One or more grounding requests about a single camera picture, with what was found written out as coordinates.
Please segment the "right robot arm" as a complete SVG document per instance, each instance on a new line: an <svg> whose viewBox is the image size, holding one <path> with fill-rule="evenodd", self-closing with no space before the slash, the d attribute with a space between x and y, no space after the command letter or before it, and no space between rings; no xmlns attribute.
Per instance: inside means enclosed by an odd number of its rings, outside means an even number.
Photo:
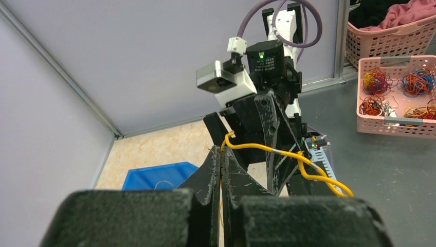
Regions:
<svg viewBox="0 0 436 247"><path fill-rule="evenodd" d="M298 170L296 159L277 151L309 156L304 141L310 132L298 102L302 73L296 70L306 10L314 7L294 3L273 10L264 3L256 5L228 42L230 59L196 72L197 87L212 93L221 106L203 119L213 142L223 144L230 127L234 132L230 142L241 146L234 151L239 164L247 168L264 162L266 188L273 195L290 187Z"/></svg>

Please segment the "pink cloth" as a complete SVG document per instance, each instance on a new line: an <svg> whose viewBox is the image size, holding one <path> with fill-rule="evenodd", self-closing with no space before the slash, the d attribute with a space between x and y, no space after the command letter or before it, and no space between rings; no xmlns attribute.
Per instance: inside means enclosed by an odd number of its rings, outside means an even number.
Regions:
<svg viewBox="0 0 436 247"><path fill-rule="evenodd" d="M435 1L409 1L388 8L385 18L377 25L360 28L363 31L379 31L394 28L435 16Z"/></svg>

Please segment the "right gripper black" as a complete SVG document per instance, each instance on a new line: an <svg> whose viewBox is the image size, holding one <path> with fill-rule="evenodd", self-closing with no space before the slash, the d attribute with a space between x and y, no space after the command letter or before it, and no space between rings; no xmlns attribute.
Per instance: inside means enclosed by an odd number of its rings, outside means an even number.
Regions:
<svg viewBox="0 0 436 247"><path fill-rule="evenodd" d="M230 143L245 147L258 144L294 153L302 150L303 122L298 112L301 89L301 82L283 81L227 103L220 115L234 132ZM213 144L221 146L229 131L218 113L206 115L203 123ZM311 195L310 182L299 173L295 158L255 148L234 149L233 153L246 171L249 165L266 161L266 189L273 195L279 196L284 187L290 196Z"/></svg>

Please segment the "pink laundry basket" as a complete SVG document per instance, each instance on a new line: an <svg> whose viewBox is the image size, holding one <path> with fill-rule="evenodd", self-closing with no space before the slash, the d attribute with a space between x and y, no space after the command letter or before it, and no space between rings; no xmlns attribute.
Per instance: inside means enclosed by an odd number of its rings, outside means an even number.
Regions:
<svg viewBox="0 0 436 247"><path fill-rule="evenodd" d="M435 16L378 31L348 23L345 53L355 68L361 58L423 55L434 34Z"/></svg>

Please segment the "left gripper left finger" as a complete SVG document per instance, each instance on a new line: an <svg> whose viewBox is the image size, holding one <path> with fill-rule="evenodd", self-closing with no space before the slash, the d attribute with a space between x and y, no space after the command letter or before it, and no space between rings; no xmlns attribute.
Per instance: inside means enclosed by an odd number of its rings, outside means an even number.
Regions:
<svg viewBox="0 0 436 247"><path fill-rule="evenodd" d="M82 190L60 204L41 246L218 246L220 159L173 190Z"/></svg>

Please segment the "blue three-compartment bin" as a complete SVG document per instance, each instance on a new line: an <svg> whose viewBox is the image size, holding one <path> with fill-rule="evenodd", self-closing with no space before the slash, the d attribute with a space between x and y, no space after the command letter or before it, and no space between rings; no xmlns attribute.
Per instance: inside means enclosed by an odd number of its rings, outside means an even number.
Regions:
<svg viewBox="0 0 436 247"><path fill-rule="evenodd" d="M176 189L198 170L189 162L130 169L122 190Z"/></svg>

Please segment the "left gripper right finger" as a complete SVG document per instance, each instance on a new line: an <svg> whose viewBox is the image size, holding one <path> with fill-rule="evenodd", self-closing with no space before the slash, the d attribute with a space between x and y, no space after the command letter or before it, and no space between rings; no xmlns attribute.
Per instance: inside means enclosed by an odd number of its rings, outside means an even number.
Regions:
<svg viewBox="0 0 436 247"><path fill-rule="evenodd" d="M336 196L277 197L221 154L225 246L391 246L367 201Z"/></svg>

